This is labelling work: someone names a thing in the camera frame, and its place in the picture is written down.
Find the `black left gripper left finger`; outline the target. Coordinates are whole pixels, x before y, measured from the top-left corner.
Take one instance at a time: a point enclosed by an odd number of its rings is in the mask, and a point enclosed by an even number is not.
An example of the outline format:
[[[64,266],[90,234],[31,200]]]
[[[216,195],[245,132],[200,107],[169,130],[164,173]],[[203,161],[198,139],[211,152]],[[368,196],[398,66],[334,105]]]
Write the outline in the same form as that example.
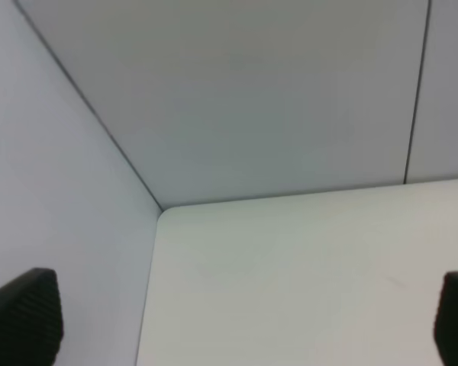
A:
[[[53,365],[63,336],[53,269],[32,268],[0,287],[0,365]]]

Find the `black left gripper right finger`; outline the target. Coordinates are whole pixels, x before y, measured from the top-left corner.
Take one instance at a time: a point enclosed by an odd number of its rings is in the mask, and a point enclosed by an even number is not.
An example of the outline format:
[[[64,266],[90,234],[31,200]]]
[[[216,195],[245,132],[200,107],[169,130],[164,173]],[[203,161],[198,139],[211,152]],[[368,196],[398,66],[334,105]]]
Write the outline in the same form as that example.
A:
[[[458,271],[447,272],[443,278],[434,341],[443,365],[458,366]]]

